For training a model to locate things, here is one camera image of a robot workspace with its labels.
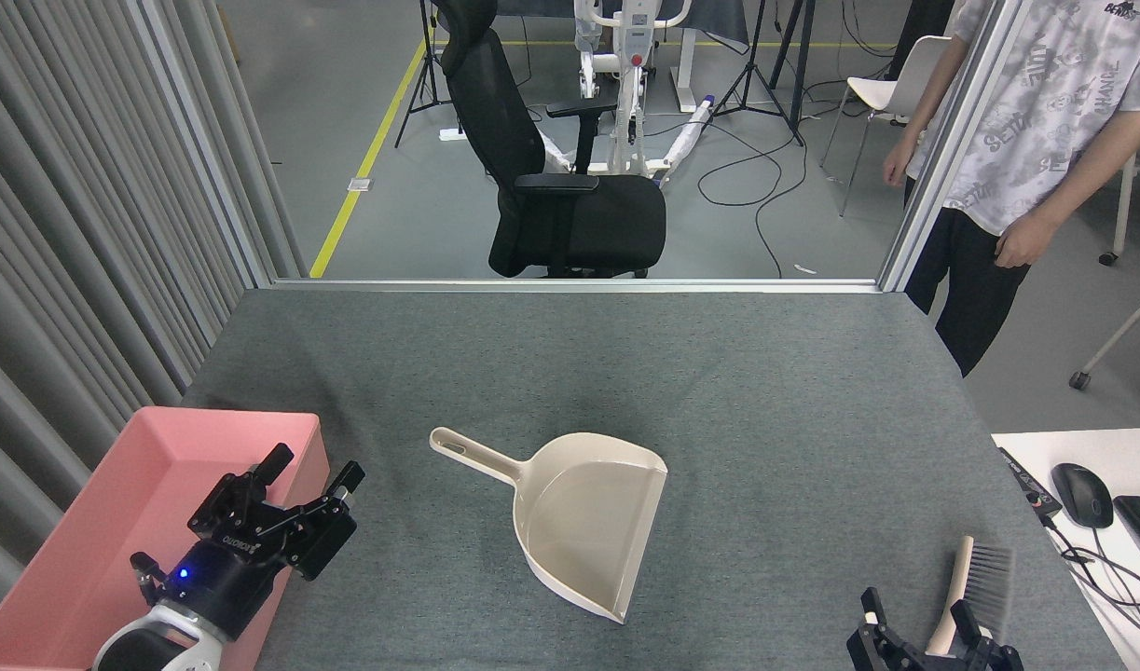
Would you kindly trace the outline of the person's right hand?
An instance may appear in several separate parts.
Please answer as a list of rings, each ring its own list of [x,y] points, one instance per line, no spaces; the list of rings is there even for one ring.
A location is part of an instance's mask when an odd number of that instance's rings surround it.
[[[902,137],[898,144],[886,154],[882,162],[882,182],[891,187],[905,185],[907,169],[914,157],[918,141],[910,137]]]

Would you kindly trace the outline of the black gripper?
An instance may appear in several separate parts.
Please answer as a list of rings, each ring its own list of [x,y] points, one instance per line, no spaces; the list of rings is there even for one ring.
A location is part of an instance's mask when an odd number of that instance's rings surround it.
[[[920,654],[886,624],[883,602],[877,589],[860,595],[863,617],[847,638],[852,666],[855,670],[1024,670],[1021,655],[1010,645],[1000,645],[984,632],[966,599],[951,607],[958,637],[966,646],[961,658],[948,655]]]
[[[285,518],[282,507],[266,501],[268,488],[294,458],[290,445],[275,445],[262,463],[221,476],[189,517],[189,529],[199,539],[164,582],[166,599],[193,611],[228,638],[245,632],[270,596],[280,568],[287,565],[304,581],[315,581],[357,529],[347,497],[365,477],[360,463],[347,463],[323,496],[290,507]],[[238,532],[215,538],[215,531],[227,526],[271,526],[271,535],[280,538],[249,538]]]

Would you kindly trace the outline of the person's left hand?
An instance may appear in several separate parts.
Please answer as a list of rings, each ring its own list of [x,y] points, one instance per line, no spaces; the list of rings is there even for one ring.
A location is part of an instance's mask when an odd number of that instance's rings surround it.
[[[1000,235],[995,249],[995,265],[1003,268],[1031,265],[1047,252],[1061,222],[1052,218],[1027,213]]]

